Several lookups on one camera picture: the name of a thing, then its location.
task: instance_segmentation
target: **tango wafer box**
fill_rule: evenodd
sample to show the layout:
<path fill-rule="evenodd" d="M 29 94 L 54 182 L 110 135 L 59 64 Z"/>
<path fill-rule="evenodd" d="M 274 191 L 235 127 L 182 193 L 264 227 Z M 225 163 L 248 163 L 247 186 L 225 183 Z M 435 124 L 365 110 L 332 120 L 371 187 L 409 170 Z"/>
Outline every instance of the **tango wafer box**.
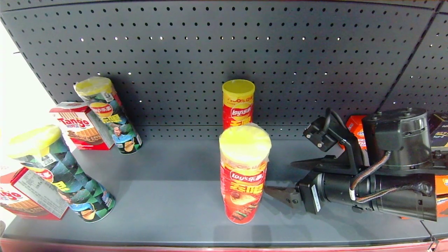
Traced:
<path fill-rule="evenodd" d="M 113 145 L 107 125 L 83 102 L 61 102 L 50 110 L 62 132 L 80 150 L 109 150 Z"/>
<path fill-rule="evenodd" d="M 67 210 L 56 189 L 22 166 L 0 166 L 0 205 L 23 218 L 59 220 Z"/>

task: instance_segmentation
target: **wafer image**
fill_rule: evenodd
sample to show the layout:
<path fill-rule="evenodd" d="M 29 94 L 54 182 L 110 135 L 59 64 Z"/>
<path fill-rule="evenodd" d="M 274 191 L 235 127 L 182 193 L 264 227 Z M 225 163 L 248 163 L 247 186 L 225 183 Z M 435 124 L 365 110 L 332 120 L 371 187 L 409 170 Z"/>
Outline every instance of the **wafer image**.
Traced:
<path fill-rule="evenodd" d="M 25 200 L 8 205 L 2 204 L 2 207 L 15 211 L 31 213 L 33 215 L 42 215 L 47 213 L 41 206 L 39 206 L 32 200 Z"/>
<path fill-rule="evenodd" d="M 84 142 L 88 142 L 92 145 L 98 145 L 103 143 L 103 139 L 98 134 L 98 131 L 95 128 L 90 128 L 78 132 L 73 132 L 71 130 L 68 131 L 69 137 L 77 138 Z"/>

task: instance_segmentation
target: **gray metal shelf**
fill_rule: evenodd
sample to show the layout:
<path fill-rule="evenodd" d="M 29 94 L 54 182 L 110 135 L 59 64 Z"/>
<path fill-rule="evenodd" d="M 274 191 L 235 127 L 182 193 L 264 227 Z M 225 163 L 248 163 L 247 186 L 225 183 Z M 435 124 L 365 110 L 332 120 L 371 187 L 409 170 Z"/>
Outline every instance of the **gray metal shelf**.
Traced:
<path fill-rule="evenodd" d="M 71 211 L 61 221 L 16 218 L 5 238 L 182 247 L 362 246 L 430 238 L 418 220 L 358 214 L 338 204 L 326 204 L 319 215 L 304 214 L 268 195 L 252 222 L 235 225 L 224 214 L 216 140 L 152 139 L 129 156 L 115 148 L 74 154 L 88 174 L 116 195 L 116 208 L 97 223 L 85 223 Z M 273 141 L 268 183 L 299 179 L 305 173 L 290 167 L 291 161 L 324 155 L 305 140 Z"/>

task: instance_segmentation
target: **yellow lid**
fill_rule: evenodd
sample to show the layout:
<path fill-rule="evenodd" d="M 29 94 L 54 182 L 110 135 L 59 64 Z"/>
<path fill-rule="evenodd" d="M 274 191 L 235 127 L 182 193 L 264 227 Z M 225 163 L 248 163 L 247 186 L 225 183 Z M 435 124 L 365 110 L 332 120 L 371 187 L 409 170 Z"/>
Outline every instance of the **yellow lid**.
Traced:
<path fill-rule="evenodd" d="M 74 85 L 79 96 L 92 96 L 101 92 L 112 93 L 112 81 L 106 77 L 90 77 Z"/>
<path fill-rule="evenodd" d="M 56 125 L 47 125 L 28 131 L 10 139 L 6 154 L 10 158 L 26 155 L 46 156 L 50 151 L 50 145 L 61 135 L 61 130 Z"/>
<path fill-rule="evenodd" d="M 259 165 L 267 158 L 271 147 L 269 134 L 254 123 L 230 127 L 220 136 L 221 153 L 247 166 Z"/>
<path fill-rule="evenodd" d="M 254 91 L 255 85 L 248 80 L 231 80 L 223 84 L 223 92 L 227 95 L 250 96 Z"/>

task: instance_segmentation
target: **perforated metal panel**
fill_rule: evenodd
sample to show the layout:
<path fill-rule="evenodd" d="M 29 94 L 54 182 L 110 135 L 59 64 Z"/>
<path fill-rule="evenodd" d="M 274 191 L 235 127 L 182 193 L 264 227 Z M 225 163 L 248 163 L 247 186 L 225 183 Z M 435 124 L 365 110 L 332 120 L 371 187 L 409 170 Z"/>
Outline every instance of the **perforated metal panel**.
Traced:
<path fill-rule="evenodd" d="M 377 109 L 432 10 L 351 2 L 114 2 L 2 13 L 55 102 L 110 77 L 136 125 L 221 125 L 221 84 L 255 82 L 254 120 Z"/>
<path fill-rule="evenodd" d="M 448 2 L 444 1 L 442 7 L 439 10 L 440 12 L 448 13 Z"/>
<path fill-rule="evenodd" d="M 306 126 L 262 126 L 272 139 L 303 139 Z M 137 126 L 144 139 L 218 139 L 221 126 Z"/>
<path fill-rule="evenodd" d="M 60 5 L 60 4 L 75 4 L 83 2 L 105 2 L 110 0 L 2 0 L 0 2 L 0 8 L 3 11 L 16 10 L 16 9 L 26 9 L 26 8 L 36 8 L 45 7 L 50 5 Z M 395 5 L 406 5 L 415 6 L 423 8 L 435 8 L 437 1 L 423 1 L 423 0 L 358 0 L 362 2 L 371 2 L 375 4 L 395 4 Z"/>
<path fill-rule="evenodd" d="M 448 110 L 448 15 L 438 14 L 381 109 Z"/>

